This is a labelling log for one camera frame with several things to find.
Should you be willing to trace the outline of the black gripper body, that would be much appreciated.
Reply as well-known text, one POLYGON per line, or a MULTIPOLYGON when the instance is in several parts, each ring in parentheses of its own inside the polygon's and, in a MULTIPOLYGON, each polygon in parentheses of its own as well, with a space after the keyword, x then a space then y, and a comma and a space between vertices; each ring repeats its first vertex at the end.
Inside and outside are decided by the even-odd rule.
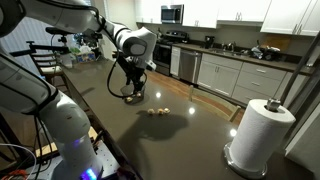
POLYGON ((132 80, 131 83, 133 83, 133 85, 144 85, 144 82, 140 80, 141 76, 144 74, 144 70, 142 68, 138 68, 133 62, 128 62, 122 56, 117 59, 117 63, 125 72, 126 78, 130 78, 132 80))

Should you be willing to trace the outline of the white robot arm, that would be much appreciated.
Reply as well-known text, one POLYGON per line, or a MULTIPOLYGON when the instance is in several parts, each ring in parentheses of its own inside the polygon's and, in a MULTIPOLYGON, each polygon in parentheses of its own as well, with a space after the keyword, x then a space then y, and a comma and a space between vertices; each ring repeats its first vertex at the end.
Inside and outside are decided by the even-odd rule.
MULTIPOLYGON (((69 33, 88 29, 107 36, 133 60, 133 67, 155 68, 151 55, 156 35, 145 27, 131 30, 107 20, 97 8, 83 0, 0 0, 0 37, 10 34, 25 17, 69 33)), ((31 114, 44 122, 62 161, 54 168, 52 180, 97 180, 103 172, 88 131, 86 113, 67 95, 18 64, 0 49, 0 105, 11 111, 31 114)))

